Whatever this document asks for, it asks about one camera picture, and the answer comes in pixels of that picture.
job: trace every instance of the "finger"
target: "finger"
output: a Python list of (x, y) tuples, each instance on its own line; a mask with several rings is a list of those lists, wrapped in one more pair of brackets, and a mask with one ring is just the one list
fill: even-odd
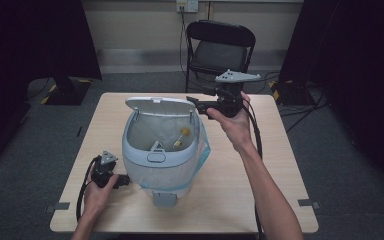
[(88, 182), (92, 181), (92, 173), (93, 173), (94, 167), (95, 167), (95, 163), (92, 164), (92, 166), (90, 167), (90, 170), (89, 170), (89, 174), (87, 175), (87, 181)]
[(249, 103), (251, 102), (251, 98), (244, 92), (241, 91), (242, 98), (245, 100), (243, 104), (246, 108), (249, 108)]
[(226, 117), (221, 112), (219, 112), (214, 108), (208, 108), (207, 113), (210, 117), (212, 117), (214, 120), (216, 120), (219, 123), (222, 123), (225, 121)]
[(110, 177), (110, 179), (108, 180), (107, 185), (104, 187), (105, 191), (110, 191), (114, 187), (114, 185), (117, 183), (117, 180), (118, 180), (119, 176), (120, 175), (118, 175), (118, 174), (114, 174), (114, 175), (112, 175)]

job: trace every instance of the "chair backrest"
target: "chair backrest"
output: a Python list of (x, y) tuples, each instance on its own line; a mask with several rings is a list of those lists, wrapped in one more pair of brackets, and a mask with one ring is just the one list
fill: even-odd
[(249, 47), (255, 46), (255, 36), (246, 27), (211, 20), (190, 23), (186, 29), (189, 45), (191, 39)]

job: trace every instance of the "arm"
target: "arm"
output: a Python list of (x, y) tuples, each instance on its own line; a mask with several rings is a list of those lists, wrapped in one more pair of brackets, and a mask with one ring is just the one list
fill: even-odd
[(95, 182), (91, 181), (92, 171), (93, 167), (89, 172), (88, 182), (90, 183), (87, 185), (85, 191), (83, 215), (79, 219), (76, 230), (71, 237), (72, 240), (89, 239), (93, 225), (96, 219), (98, 219), (98, 216), (104, 211), (112, 188), (119, 176), (118, 174), (114, 174), (111, 176), (107, 185), (104, 188), (100, 188)]
[[(244, 93), (242, 97), (250, 100)], [(273, 181), (252, 142), (246, 112), (241, 110), (234, 118), (226, 118), (211, 108), (207, 113), (220, 123), (233, 148), (242, 158), (267, 239), (303, 239), (294, 211)]]

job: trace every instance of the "chair seat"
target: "chair seat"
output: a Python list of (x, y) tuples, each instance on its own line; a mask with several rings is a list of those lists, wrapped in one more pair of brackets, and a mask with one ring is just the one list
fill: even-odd
[(223, 73), (228, 69), (244, 72), (247, 49), (241, 46), (201, 41), (191, 60), (193, 68), (211, 69)]

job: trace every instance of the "open lid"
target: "open lid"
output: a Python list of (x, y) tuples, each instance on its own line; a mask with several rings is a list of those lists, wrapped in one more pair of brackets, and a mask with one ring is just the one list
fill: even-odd
[(190, 116), (195, 111), (195, 104), (177, 98), (131, 97), (126, 105), (140, 114), (154, 116)]

